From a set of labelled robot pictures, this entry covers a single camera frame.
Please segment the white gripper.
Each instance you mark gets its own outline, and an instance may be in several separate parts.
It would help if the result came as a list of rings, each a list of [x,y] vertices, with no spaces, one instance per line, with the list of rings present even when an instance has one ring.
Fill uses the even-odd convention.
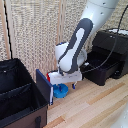
[[[65,73],[61,75],[58,71],[50,72],[48,74],[47,79],[51,84],[60,84],[60,83],[69,83],[69,82],[77,82],[82,80],[82,74],[80,71],[75,71],[72,74]],[[59,85],[60,91],[63,89],[63,84]]]

